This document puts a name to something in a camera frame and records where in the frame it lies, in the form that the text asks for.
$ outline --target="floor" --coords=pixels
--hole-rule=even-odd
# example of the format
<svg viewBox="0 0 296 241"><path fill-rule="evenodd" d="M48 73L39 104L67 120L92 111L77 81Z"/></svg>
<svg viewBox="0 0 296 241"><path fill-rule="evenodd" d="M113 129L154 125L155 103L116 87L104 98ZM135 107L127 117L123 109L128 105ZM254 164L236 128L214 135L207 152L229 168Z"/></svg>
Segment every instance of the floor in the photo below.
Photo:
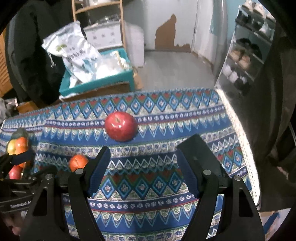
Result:
<svg viewBox="0 0 296 241"><path fill-rule="evenodd" d="M146 91L213 88L215 84L210 65L191 53L147 51L138 72Z"/></svg>

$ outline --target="yellow fruit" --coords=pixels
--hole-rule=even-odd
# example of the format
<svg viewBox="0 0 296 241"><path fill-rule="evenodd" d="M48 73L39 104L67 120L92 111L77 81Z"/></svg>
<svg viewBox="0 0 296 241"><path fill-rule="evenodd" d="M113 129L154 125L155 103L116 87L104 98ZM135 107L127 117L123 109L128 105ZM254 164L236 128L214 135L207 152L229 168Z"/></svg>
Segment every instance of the yellow fruit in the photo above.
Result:
<svg viewBox="0 0 296 241"><path fill-rule="evenodd" d="M9 155L13 155L15 153L15 142L16 140L11 140L8 142L7 152Z"/></svg>

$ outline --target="metal screw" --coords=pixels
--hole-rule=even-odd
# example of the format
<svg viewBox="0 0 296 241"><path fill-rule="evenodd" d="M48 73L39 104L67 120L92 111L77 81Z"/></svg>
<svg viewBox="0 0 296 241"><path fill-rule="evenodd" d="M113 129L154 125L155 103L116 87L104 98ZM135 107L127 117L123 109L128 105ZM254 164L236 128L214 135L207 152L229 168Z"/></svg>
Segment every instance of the metal screw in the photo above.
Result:
<svg viewBox="0 0 296 241"><path fill-rule="evenodd" d="M75 173L76 174L82 174L84 171L83 171L83 169L82 168L79 168L79 169L77 169L76 171L75 171Z"/></svg>
<svg viewBox="0 0 296 241"><path fill-rule="evenodd" d="M235 175L235 176L234 176L234 179L235 179L236 181L240 181L242 178L241 178L240 176L238 176L238 175Z"/></svg>
<svg viewBox="0 0 296 241"><path fill-rule="evenodd" d="M51 179L51 178L52 178L52 174L50 174L50 173L47 174L47 175L45 176L45 179L46 179L46 180L49 180L49 179Z"/></svg>
<svg viewBox="0 0 296 241"><path fill-rule="evenodd" d="M204 174L209 176L212 174L212 172L210 170L206 169L206 170L204 170Z"/></svg>

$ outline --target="louvered wooden door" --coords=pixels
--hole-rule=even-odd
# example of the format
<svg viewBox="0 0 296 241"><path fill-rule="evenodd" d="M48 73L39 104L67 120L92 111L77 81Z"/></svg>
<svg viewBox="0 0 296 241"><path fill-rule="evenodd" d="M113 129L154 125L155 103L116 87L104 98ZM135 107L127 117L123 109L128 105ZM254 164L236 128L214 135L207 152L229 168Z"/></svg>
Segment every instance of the louvered wooden door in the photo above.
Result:
<svg viewBox="0 0 296 241"><path fill-rule="evenodd" d="M0 97L12 89L5 60L4 36L0 36Z"/></svg>

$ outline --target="table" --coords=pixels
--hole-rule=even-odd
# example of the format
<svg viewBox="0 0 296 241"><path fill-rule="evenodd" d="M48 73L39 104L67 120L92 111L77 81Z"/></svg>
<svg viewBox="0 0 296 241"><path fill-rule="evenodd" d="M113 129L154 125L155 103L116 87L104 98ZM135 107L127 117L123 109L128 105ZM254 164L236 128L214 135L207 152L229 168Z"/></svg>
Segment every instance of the table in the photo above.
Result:
<svg viewBox="0 0 296 241"><path fill-rule="evenodd" d="M139 131L126 143L110 139L104 120L114 111L135 117ZM0 150L17 128L27 130L36 152L32 169L54 164L69 170L74 154L94 158L101 147L111 161L101 186L89 199L106 240L180 240L197 199L189 193L176 160L176 146L193 134L207 143L229 176L239 175L259 202L260 188L252 152L241 124L221 90L182 89L135 92L61 103L7 119ZM78 236L69 197L65 215L71 235ZM215 235L223 197L208 236Z"/></svg>

